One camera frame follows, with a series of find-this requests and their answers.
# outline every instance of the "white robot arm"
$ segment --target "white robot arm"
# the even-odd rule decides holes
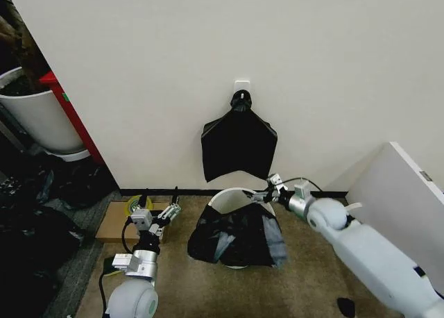
[[[294,194],[287,191],[277,174],[267,181],[267,191],[252,199],[277,201],[304,219],[384,305],[407,318],[444,317],[444,301],[425,272],[371,226],[353,219],[342,203],[315,200],[304,179],[295,185]]]

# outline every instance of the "clutter pile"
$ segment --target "clutter pile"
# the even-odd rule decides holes
[[[26,168],[0,184],[5,317],[42,315],[60,286],[57,270],[85,238],[85,231],[68,216],[43,203],[58,198],[69,209],[86,208],[115,188],[108,169],[90,159],[29,157]],[[18,308],[17,299],[26,305]]]

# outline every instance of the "black trash bag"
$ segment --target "black trash bag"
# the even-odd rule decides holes
[[[188,241],[188,254],[197,260],[227,266],[279,267],[287,258],[274,215],[258,203],[221,214],[206,205]]]
[[[41,317],[60,287],[55,272],[29,265],[11,265],[0,271],[0,277],[3,317]]]
[[[51,196],[65,201],[68,209],[83,209],[93,206],[115,189],[117,184],[110,170],[87,158],[55,172]]]
[[[0,246],[12,260],[34,269],[56,270],[70,259],[85,237],[68,216],[44,206],[0,209]],[[13,266],[16,262],[8,261]]]
[[[242,170],[261,179],[270,172],[278,135],[251,110],[251,96],[236,92],[231,110],[207,123],[201,136],[205,179]]]

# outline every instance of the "black object on floor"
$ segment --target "black object on floor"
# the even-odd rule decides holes
[[[279,267],[287,258],[275,216],[257,203],[221,214],[206,205],[188,241],[197,260],[227,266]]]
[[[80,247],[84,231],[68,216],[31,203],[0,207],[0,247],[8,258],[0,262],[6,300],[2,308],[23,317],[39,317],[59,288],[57,269]]]
[[[278,135],[251,110],[246,90],[236,92],[231,110],[203,127],[201,136],[205,179],[242,170],[261,179],[270,172]]]
[[[338,308],[341,311],[342,315],[347,318],[355,318],[356,310],[355,303],[351,299],[345,299],[343,297],[339,297],[336,300],[338,304]]]
[[[68,209],[83,209],[117,188],[108,168],[96,164],[91,157],[64,162],[41,153],[25,159],[28,165],[22,172],[0,184],[2,201],[46,203],[60,199]]]

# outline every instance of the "black cable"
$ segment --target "black cable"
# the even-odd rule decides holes
[[[319,192],[324,192],[324,191],[322,191],[322,189],[321,189],[319,186],[317,186],[317,184],[315,184],[313,181],[311,181],[311,180],[309,180],[308,178],[305,178],[305,177],[295,177],[295,178],[287,179],[286,181],[282,181],[281,183],[279,183],[279,184],[275,184],[274,186],[278,186],[278,185],[281,185],[281,184],[285,184],[285,183],[288,183],[288,182],[290,182],[290,181],[295,181],[296,179],[303,179],[303,180],[305,180],[305,181],[308,181],[308,182],[311,183],[314,187],[316,187],[316,188],[319,190]]]
[[[100,296],[102,297],[102,304],[103,304],[102,317],[106,317],[107,316],[105,314],[105,311],[106,311],[106,297],[105,297],[105,291],[103,290],[103,284],[102,284],[104,276],[105,276],[105,271],[102,272],[102,274],[100,275],[100,278],[99,278]]]
[[[133,252],[132,252],[132,251],[129,249],[129,247],[126,245],[126,241],[125,241],[125,230],[126,230],[126,227],[127,227],[128,225],[131,224],[131,222],[132,222],[131,217],[128,217],[128,218],[126,219],[125,225],[124,225],[123,228],[122,228],[122,235],[121,235],[123,247],[125,248],[126,253],[129,253],[129,254],[131,254],[131,253],[133,253]]]

